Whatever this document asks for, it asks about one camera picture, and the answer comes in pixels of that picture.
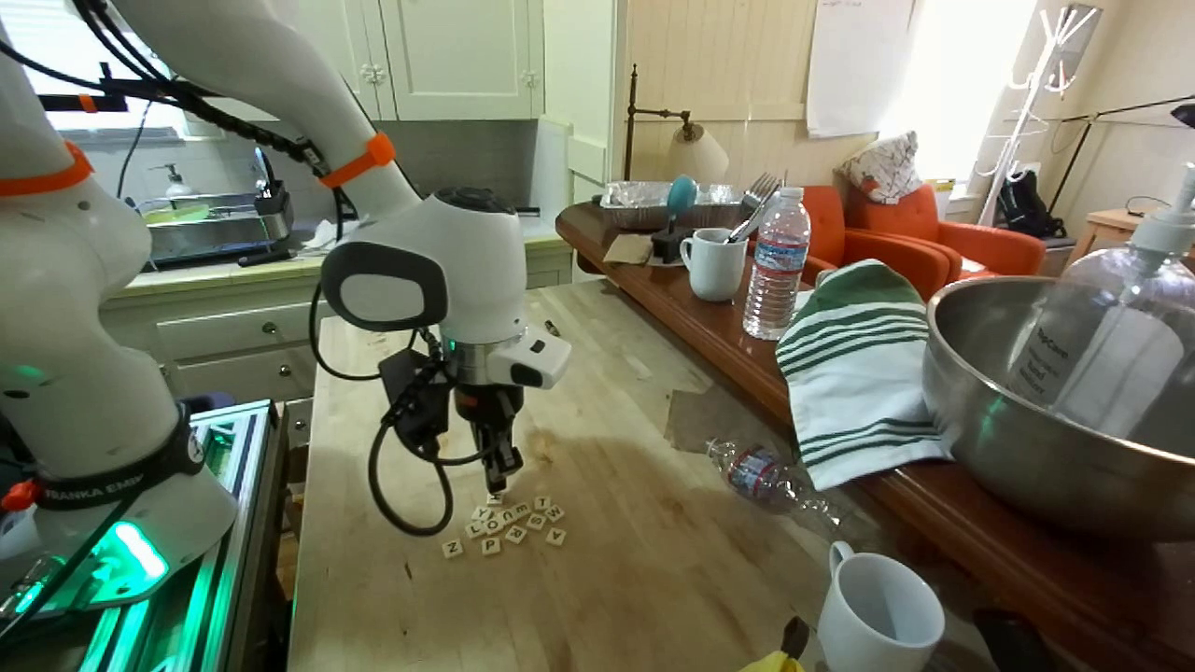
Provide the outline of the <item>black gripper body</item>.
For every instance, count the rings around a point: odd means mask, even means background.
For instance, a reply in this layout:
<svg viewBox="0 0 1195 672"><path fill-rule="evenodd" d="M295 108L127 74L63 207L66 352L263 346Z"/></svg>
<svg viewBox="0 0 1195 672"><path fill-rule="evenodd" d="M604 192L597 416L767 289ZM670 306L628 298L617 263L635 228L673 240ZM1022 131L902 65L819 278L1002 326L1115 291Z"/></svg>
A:
<svg viewBox="0 0 1195 672"><path fill-rule="evenodd" d="M470 421L483 457L510 447L510 421L524 411L515 383L462 383L454 392L454 416Z"/></svg>

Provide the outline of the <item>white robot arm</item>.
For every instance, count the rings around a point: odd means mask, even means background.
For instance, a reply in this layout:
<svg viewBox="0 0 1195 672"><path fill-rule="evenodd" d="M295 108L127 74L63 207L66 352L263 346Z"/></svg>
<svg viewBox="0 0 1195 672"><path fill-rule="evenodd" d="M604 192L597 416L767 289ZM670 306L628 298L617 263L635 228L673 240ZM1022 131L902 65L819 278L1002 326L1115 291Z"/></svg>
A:
<svg viewBox="0 0 1195 672"><path fill-rule="evenodd" d="M322 263L342 321L434 326L470 387L520 383L524 243L503 212L421 197L337 69L275 0L111 0L159 69L134 89L200 121L240 97L291 131L287 152L358 207L353 237ZM236 502L200 466L158 362L114 345L101 301L153 258L138 209L45 116L26 69L0 65L0 376L2 418L40 479L38 512L73 550L111 544L114 573L153 589L214 550Z"/></svg>

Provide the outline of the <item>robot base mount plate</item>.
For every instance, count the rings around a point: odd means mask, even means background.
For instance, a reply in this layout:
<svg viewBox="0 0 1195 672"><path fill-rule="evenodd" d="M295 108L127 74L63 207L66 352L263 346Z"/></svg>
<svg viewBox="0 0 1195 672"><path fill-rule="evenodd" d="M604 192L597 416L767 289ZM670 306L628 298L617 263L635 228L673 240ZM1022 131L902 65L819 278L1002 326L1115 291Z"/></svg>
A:
<svg viewBox="0 0 1195 672"><path fill-rule="evenodd" d="M245 672L269 655L269 400L86 479L6 464L2 672Z"/></svg>

